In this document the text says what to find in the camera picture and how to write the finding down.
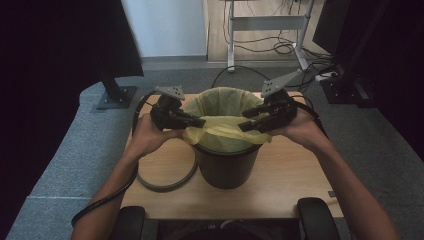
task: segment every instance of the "black armrest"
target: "black armrest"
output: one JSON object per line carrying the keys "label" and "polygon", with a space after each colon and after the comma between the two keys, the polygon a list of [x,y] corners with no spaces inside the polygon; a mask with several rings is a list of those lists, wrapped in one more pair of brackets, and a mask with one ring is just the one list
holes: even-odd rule
{"label": "black armrest", "polygon": [[302,198],[297,202],[300,220],[308,240],[340,240],[336,223],[327,204],[320,198]]}
{"label": "black armrest", "polygon": [[143,207],[124,207],[119,211],[118,220],[113,228],[111,240],[140,240],[145,211]]}

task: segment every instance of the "black curtain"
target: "black curtain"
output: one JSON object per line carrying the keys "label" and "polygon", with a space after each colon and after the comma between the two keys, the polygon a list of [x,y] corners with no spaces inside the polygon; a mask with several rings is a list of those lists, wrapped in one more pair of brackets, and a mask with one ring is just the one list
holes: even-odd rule
{"label": "black curtain", "polygon": [[423,12],[423,1],[390,1],[361,68],[379,110],[424,161]]}
{"label": "black curtain", "polygon": [[54,156],[82,90],[114,77],[142,76],[119,0],[0,2],[0,238]]}

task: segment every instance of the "forearm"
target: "forearm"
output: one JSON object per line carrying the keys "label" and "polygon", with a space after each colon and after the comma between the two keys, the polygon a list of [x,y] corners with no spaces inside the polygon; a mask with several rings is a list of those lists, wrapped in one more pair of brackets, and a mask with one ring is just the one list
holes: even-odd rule
{"label": "forearm", "polygon": [[355,236],[358,239],[399,239],[391,218],[352,172],[333,144],[321,140],[311,151],[327,176]]}
{"label": "forearm", "polygon": [[[134,157],[124,154],[89,204],[109,196],[124,186],[132,175],[136,164],[137,161],[134,160]],[[84,215],[76,223],[72,239],[107,239],[115,225],[123,197],[124,193]]]}

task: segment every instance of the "wrist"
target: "wrist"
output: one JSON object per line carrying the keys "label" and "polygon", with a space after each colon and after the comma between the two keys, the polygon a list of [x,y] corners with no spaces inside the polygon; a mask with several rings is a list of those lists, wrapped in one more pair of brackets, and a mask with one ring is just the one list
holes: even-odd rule
{"label": "wrist", "polygon": [[145,150],[140,147],[134,147],[132,144],[128,144],[127,148],[124,150],[122,154],[122,160],[126,162],[138,162],[138,160],[147,154]]}
{"label": "wrist", "polygon": [[330,152],[337,151],[333,143],[327,138],[320,138],[317,139],[313,144],[306,147],[308,150],[310,150],[315,155],[319,154],[329,154]]}
{"label": "wrist", "polygon": [[334,148],[333,143],[324,135],[324,133],[318,127],[315,129],[313,134],[309,136],[308,144],[304,146],[311,152],[327,151]]}

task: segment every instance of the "trash bag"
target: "trash bag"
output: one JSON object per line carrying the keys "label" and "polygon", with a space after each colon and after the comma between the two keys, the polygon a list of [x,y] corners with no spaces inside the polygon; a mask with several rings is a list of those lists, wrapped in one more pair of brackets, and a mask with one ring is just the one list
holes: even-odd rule
{"label": "trash bag", "polygon": [[[259,131],[242,132],[239,123],[249,121],[242,116],[246,109],[263,104],[263,101],[248,91],[235,88],[213,88],[188,100],[183,106],[186,113],[206,120],[203,128],[188,127],[184,140],[216,152],[238,152],[254,144],[271,141],[271,136]],[[256,118],[263,118],[267,113]]]}

